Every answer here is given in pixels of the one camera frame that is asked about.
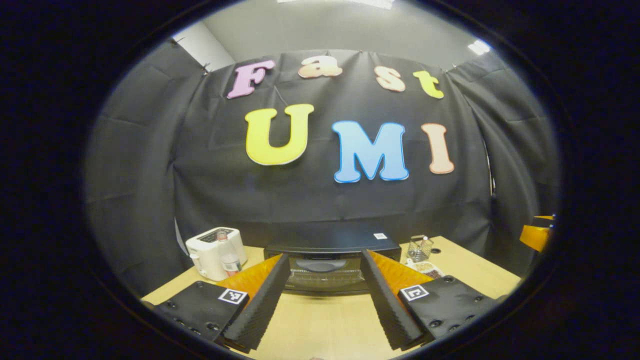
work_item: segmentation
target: gray wall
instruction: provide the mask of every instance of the gray wall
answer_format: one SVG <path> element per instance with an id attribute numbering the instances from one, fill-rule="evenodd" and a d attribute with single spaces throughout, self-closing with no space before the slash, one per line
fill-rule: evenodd
<path id="1" fill-rule="evenodd" d="M 235 61 L 308 49 L 375 51 L 448 70 L 477 55 L 476 37 L 396 0 L 390 10 L 346 1 L 247 0 L 203 20 Z"/>
<path id="2" fill-rule="evenodd" d="M 183 29 L 173 39 L 207 71 L 222 69 L 236 62 L 202 21 Z"/>

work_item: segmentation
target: water bottle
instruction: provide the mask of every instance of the water bottle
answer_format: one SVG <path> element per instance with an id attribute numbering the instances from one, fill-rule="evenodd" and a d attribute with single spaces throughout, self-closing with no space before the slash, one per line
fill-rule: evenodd
<path id="1" fill-rule="evenodd" d="M 228 276 L 233 276 L 242 270 L 236 248 L 229 241 L 225 231 L 218 231 L 218 254 L 220 255 L 222 268 L 227 272 Z"/>

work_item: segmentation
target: yellow letter u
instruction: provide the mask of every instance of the yellow letter u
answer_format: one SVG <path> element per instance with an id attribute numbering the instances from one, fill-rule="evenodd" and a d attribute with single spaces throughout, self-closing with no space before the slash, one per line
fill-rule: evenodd
<path id="1" fill-rule="evenodd" d="M 275 109 L 253 110 L 244 119 L 249 123 L 246 130 L 246 153 L 260 165 L 283 165 L 299 158 L 307 149 L 307 120 L 314 110 L 311 104 L 287 106 L 284 112 L 291 116 L 289 143 L 281 147 L 269 144 L 271 119 L 278 113 Z"/>

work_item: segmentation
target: wooden table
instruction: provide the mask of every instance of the wooden table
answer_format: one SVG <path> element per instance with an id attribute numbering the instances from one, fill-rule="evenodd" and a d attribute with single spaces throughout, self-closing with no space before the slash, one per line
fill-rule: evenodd
<path id="1" fill-rule="evenodd" d="M 507 270 L 437 236 L 433 247 L 441 250 L 429 261 L 445 274 L 496 299 L 511 293 L 520 278 Z M 401 262 L 408 244 L 401 244 Z M 244 268 L 264 260 L 262 248 L 245 246 Z M 158 305 L 203 278 L 195 267 L 143 297 Z M 258 360 L 376 360 L 390 359 L 411 350 L 391 350 L 369 294 L 311 297 L 283 293 L 257 350 L 249 356 Z"/>

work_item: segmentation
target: black curtain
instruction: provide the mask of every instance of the black curtain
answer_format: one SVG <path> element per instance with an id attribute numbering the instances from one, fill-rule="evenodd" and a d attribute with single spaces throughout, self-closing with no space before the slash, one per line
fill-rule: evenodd
<path id="1" fill-rule="evenodd" d="M 299 77 L 301 61 L 317 55 L 335 57 L 343 73 Z M 276 66 L 254 93 L 227 99 L 235 68 L 264 60 Z M 396 69 L 406 90 L 380 87 L 373 72 L 379 65 Z M 420 70 L 439 79 L 443 99 L 422 90 L 412 75 Z M 289 141 L 284 108 L 302 103 L 315 108 L 304 154 L 282 166 L 254 163 L 245 149 L 244 116 L 276 109 L 269 141 L 277 147 Z M 359 122 L 372 141 L 383 123 L 402 124 L 409 178 L 336 183 L 340 143 L 331 125 L 340 120 Z M 428 122 L 447 128 L 450 174 L 429 171 L 431 151 L 420 129 Z M 556 206 L 557 152 L 548 118 L 490 54 L 444 72 L 376 53 L 298 51 L 203 76 L 184 50 L 167 43 L 118 86 L 93 139 L 92 224 L 116 274 L 140 295 L 191 266 L 176 241 L 174 217 L 185 240 L 225 225 L 239 228 L 245 245 L 260 247 L 290 223 L 376 222 L 398 242 L 442 235 L 520 275 L 533 254 L 518 241 L 522 225 Z"/>
<path id="2" fill-rule="evenodd" d="M 139 296 L 193 265 L 176 241 L 170 164 L 200 68 L 179 45 L 154 49 L 114 89 L 86 151 L 88 219 L 114 273 Z"/>

